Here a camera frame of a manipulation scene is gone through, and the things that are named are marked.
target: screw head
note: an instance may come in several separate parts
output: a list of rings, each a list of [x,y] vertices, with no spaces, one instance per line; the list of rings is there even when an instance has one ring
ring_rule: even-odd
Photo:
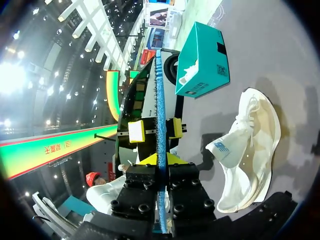
[[[128,188],[132,183],[133,183],[132,180],[127,179],[127,180],[124,181],[124,186],[125,186],[126,188]]]
[[[141,214],[145,214],[150,211],[150,207],[147,204],[140,204],[138,209]]]
[[[207,199],[204,201],[204,208],[209,209],[212,208],[215,205],[215,202],[212,199]]]
[[[117,200],[112,200],[112,201],[110,202],[110,204],[111,204],[111,209],[112,209],[112,210],[115,210],[115,209],[117,209],[117,208],[120,206],[120,203],[119,203]]]
[[[173,207],[173,211],[175,214],[180,214],[184,210],[185,210],[185,206],[183,206],[182,204],[177,204],[177,205],[174,205],[174,207]]]
[[[172,188],[174,188],[174,189],[176,189],[176,188],[178,188],[179,186],[180,186],[180,182],[179,181],[174,181],[173,183],[172,183]]]
[[[143,186],[146,190],[150,189],[153,183],[151,181],[144,181]]]
[[[200,184],[200,180],[199,180],[199,179],[193,179],[193,180],[191,181],[191,183],[192,183],[193,186],[197,186],[197,185]]]

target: teal object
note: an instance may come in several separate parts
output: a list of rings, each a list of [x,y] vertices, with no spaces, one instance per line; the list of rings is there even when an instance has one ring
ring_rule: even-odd
[[[196,60],[197,74],[182,85],[179,79]],[[229,82],[228,57],[221,31],[195,22],[178,57],[175,94],[196,98]]]
[[[84,201],[81,201],[74,196],[69,196],[68,199],[62,204],[62,206],[70,211],[79,214],[82,217],[84,217],[86,214],[91,213],[92,211],[96,211],[93,206],[85,203]]]

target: yellow bracket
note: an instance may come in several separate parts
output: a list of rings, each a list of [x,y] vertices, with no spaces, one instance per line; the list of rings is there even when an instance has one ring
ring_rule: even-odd
[[[169,137],[169,139],[180,139],[184,136],[182,132],[182,123],[181,118],[173,118],[173,129],[174,136]]]
[[[168,159],[168,165],[173,165],[173,164],[188,164],[188,162],[180,159],[179,157],[177,157],[176,155],[173,155],[169,152],[166,153],[166,157]],[[147,157],[145,160],[142,160],[140,163],[138,163],[139,165],[146,165],[146,164],[150,164],[150,165],[156,165],[157,164],[157,159],[158,156],[157,154],[153,154],[149,157]]]

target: white sneaker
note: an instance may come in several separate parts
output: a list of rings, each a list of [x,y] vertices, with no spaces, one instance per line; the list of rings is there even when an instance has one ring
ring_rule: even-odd
[[[219,212],[234,213],[265,199],[280,137],[280,122],[271,102],[260,91],[248,88],[241,94],[239,113],[229,133],[205,147],[225,176],[216,207]]]

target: tire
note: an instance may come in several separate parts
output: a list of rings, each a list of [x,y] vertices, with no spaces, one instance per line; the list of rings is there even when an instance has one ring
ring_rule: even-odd
[[[175,66],[175,63],[178,62],[178,57],[179,53],[171,55],[163,65],[164,74],[173,85],[176,85],[177,82],[177,66]]]

